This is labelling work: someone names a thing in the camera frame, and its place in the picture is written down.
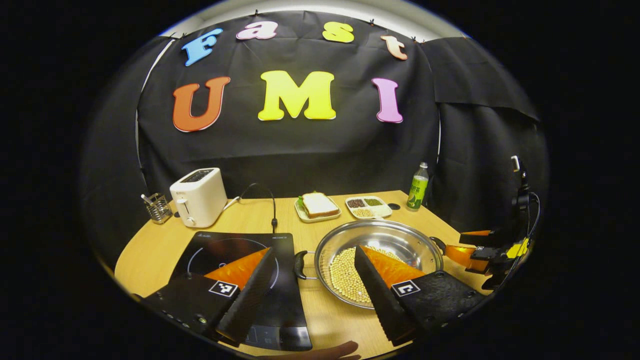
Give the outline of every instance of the black pot handle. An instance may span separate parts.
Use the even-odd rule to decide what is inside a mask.
[[[293,264],[293,272],[294,274],[296,274],[296,277],[302,280],[307,280],[307,279],[317,279],[317,277],[307,277],[305,276],[305,274],[303,274],[302,269],[305,267],[305,255],[307,255],[307,253],[309,254],[315,254],[315,251],[306,251],[306,250],[302,250],[301,252],[296,254],[296,260]]]
[[[429,236],[429,239],[431,239],[431,241],[435,242],[436,245],[438,245],[440,250],[442,250],[442,255],[444,255],[444,249],[447,248],[447,245],[445,245],[445,243],[442,240],[438,239],[435,236]]]

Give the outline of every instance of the stainless steel pot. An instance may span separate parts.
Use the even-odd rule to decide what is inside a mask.
[[[368,245],[392,252],[406,264],[422,270],[425,274],[442,270],[442,254],[431,239],[418,230],[388,220],[360,220],[349,222],[331,230],[318,244],[316,251],[301,251],[296,254],[294,273],[300,279],[319,279],[325,288],[338,299],[365,309],[373,309],[370,302],[351,300],[335,290],[331,282],[329,265],[341,251],[357,245]],[[318,277],[307,277],[303,273],[305,254],[315,254]]]

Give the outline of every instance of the induction cooktop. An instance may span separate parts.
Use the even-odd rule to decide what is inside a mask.
[[[276,266],[269,290],[258,308],[243,344],[284,351],[312,348],[302,309],[298,281],[293,273],[293,236],[197,232],[182,253],[171,279],[184,272],[206,275],[243,256],[267,247],[275,251]]]

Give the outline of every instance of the white wall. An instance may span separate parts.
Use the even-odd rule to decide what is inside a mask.
[[[422,7],[403,0],[227,0],[185,19],[161,35],[190,33],[220,22],[259,12],[308,10],[337,13],[369,21],[419,42],[442,37],[467,36],[452,24]]]

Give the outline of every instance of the bread slice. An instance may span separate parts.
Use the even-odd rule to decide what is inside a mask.
[[[338,206],[323,193],[306,193],[302,195],[302,203],[309,218],[329,217],[340,212]]]

